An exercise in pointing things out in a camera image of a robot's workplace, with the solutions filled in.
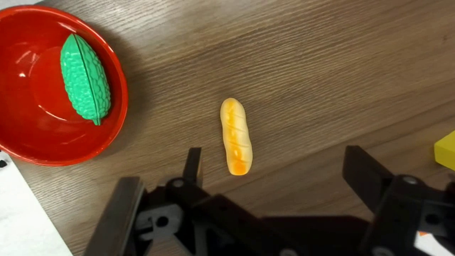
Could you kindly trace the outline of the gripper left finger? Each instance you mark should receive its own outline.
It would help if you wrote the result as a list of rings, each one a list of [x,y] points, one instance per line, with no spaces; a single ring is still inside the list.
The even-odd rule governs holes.
[[[228,198],[201,187],[202,149],[190,148],[183,174],[148,192],[122,177],[84,256],[147,256],[156,240],[174,237],[190,256],[280,256],[285,241]]]

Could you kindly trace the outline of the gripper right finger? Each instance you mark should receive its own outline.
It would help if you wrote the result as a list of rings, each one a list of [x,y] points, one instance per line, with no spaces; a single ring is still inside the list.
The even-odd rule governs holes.
[[[430,256],[414,245],[430,233],[455,256],[455,175],[444,190],[411,175],[394,175],[357,145],[346,147],[343,179],[373,212],[359,245],[366,256]]]

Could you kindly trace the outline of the yellow bread loaf toy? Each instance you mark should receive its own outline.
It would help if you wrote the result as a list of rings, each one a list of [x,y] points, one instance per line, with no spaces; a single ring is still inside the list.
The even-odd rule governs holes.
[[[229,172],[243,176],[249,172],[253,159],[243,105],[237,99],[227,98],[221,104],[220,119]]]

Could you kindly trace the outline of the green bitter gourd toy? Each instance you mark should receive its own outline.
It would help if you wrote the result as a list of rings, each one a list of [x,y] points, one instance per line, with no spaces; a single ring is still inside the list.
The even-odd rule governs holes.
[[[73,109],[100,126],[111,108],[111,92],[96,52],[81,36],[70,34],[60,51],[60,66]]]

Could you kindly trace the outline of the yellow block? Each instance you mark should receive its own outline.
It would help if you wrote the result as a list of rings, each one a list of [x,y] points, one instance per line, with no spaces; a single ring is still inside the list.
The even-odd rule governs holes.
[[[434,160],[455,171],[455,130],[434,144]]]

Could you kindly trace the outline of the white paper sheet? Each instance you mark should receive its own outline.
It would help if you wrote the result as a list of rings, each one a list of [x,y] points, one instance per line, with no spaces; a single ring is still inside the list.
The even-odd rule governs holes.
[[[2,151],[0,256],[73,256],[18,167]]]

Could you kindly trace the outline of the red bowl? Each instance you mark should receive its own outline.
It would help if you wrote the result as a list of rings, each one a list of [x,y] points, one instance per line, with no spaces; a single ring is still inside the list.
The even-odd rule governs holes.
[[[64,88],[60,51],[73,33],[94,49],[107,75],[112,106],[99,126],[76,113]],[[0,150],[44,166],[78,164],[112,144],[127,109],[120,61],[92,27],[52,7],[0,10]]]

